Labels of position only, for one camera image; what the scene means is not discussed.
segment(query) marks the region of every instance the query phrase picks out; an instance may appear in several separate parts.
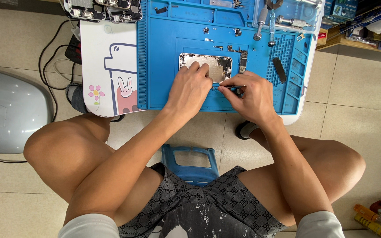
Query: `pink flower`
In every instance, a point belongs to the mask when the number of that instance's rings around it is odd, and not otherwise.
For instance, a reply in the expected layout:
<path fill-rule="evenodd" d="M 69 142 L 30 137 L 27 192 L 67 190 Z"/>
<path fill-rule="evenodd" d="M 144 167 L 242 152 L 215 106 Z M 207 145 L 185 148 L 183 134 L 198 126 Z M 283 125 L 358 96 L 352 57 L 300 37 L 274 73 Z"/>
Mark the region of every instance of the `pink flower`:
<path fill-rule="evenodd" d="M 90 97 L 93 97 L 95 96 L 95 101 L 98 101 L 99 97 L 103 97 L 105 96 L 105 93 L 100 91 L 101 90 L 101 86 L 96 86 L 95 88 L 93 87 L 93 85 L 90 85 L 89 86 L 89 90 L 91 90 L 92 92 L 90 92 L 88 95 Z"/>

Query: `shorts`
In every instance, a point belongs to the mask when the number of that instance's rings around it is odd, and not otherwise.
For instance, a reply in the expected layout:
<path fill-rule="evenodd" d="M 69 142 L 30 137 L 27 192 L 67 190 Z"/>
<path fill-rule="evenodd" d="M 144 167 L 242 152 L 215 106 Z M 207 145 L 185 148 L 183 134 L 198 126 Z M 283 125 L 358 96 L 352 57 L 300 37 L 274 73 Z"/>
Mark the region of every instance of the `shorts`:
<path fill-rule="evenodd" d="M 260 237 L 272 238 L 287 228 L 242 184 L 237 175 L 246 171 L 236 166 L 205 187 L 195 187 L 177 177 L 162 163 L 151 169 L 164 176 L 145 208 L 128 223 L 118 227 L 120 237 L 146 238 L 170 211 L 186 203 L 204 203 L 233 216 Z"/>

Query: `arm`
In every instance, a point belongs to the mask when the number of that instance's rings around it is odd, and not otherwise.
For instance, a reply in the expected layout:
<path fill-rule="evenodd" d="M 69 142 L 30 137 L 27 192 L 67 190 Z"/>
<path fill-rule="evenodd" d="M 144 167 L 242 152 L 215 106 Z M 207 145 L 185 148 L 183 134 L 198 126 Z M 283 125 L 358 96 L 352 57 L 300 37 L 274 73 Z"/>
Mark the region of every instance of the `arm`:
<path fill-rule="evenodd" d="M 283 120 L 274 111 L 273 86 L 262 77 L 246 71 L 228 80 L 219 87 L 233 108 L 248 121 L 256 123 L 264 133 L 282 188 L 296 224 L 317 211 L 333 212 L 330 201 L 320 181 L 304 156 L 299 152 Z M 245 94 L 238 98 L 230 89 L 222 86 L 246 85 Z"/>
<path fill-rule="evenodd" d="M 64 224 L 84 214 L 103 214 L 114 219 L 115 210 L 151 157 L 198 113 L 213 83 L 208 70 L 207 64 L 199 67 L 197 62 L 179 70 L 164 109 L 77 187 Z"/>

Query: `blue silicone repair mat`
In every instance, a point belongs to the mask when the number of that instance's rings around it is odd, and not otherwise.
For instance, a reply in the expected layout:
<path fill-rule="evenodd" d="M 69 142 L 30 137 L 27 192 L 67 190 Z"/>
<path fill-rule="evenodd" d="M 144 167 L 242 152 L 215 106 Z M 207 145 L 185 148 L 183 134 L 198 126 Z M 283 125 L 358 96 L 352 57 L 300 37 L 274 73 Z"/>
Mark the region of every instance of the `blue silicone repair mat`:
<path fill-rule="evenodd" d="M 233 50 L 240 47 L 248 51 L 247 70 L 273 84 L 276 112 L 296 115 L 311 35 L 277 31 L 276 46 L 271 48 L 267 46 L 269 35 L 266 30 L 262 31 L 260 41 L 252 39 L 256 31 L 251 26 L 254 0 L 241 0 L 241 6 L 245 8 L 237 9 L 213 6 L 209 1 L 213 0 L 141 1 L 144 17 L 137 23 L 138 107 L 163 108 L 179 70 L 179 55 L 184 52 L 231 57 L 231 76 L 236 75 L 241 53 L 228 51 L 227 46 L 231 45 Z M 156 13 L 155 8 L 159 10 L 164 7 L 165 12 Z M 242 32 L 241 35 L 235 36 L 236 28 Z M 284 84 L 273 66 L 272 59 L 275 57 L 282 61 L 287 76 Z M 209 92 L 201 111 L 234 112 L 217 89 Z"/>

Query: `person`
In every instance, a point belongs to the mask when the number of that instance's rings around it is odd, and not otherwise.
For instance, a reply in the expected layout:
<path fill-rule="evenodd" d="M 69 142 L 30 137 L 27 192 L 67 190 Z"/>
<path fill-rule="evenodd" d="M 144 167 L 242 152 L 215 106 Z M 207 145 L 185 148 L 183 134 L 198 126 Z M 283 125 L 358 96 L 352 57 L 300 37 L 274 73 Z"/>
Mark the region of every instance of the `person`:
<path fill-rule="evenodd" d="M 207 64 L 182 67 L 165 107 L 118 150 L 105 143 L 111 118 L 92 113 L 36 131 L 24 156 L 69 203 L 58 236 L 274 237 L 296 224 L 297 237 L 344 237 L 331 203 L 359 181 L 363 158 L 337 141 L 290 136 L 274 110 L 272 84 L 255 73 L 237 74 L 218 90 L 247 120 L 236 135 L 267 149 L 273 164 L 236 166 L 205 187 L 191 186 L 161 163 L 146 167 L 199 112 L 212 83 Z M 245 85 L 243 97 L 229 85 Z"/>

